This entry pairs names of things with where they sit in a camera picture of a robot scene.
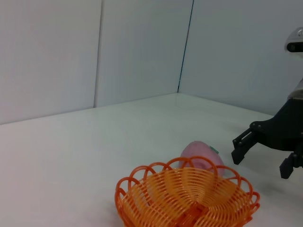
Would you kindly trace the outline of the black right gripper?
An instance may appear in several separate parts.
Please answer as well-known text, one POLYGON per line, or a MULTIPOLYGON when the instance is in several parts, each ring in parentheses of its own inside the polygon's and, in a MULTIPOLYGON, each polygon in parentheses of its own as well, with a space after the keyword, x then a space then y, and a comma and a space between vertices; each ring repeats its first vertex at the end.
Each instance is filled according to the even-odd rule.
POLYGON ((289 99, 271 119, 252 122, 233 141, 232 160, 238 165, 257 143, 272 149, 293 151, 280 165, 282 179, 303 166, 303 101, 289 99))

